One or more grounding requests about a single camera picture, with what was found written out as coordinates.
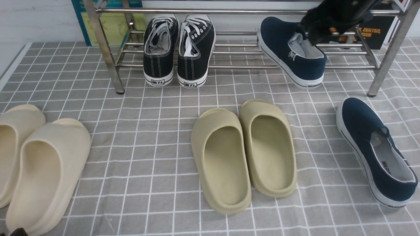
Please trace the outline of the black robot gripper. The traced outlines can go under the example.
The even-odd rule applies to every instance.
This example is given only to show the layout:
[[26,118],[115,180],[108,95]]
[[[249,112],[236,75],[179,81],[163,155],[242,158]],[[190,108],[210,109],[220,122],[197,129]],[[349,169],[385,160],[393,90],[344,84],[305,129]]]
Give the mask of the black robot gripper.
[[381,0],[324,0],[306,12],[300,25],[308,33],[311,45],[315,46],[332,36],[331,28],[343,34],[372,19],[370,11],[379,3]]

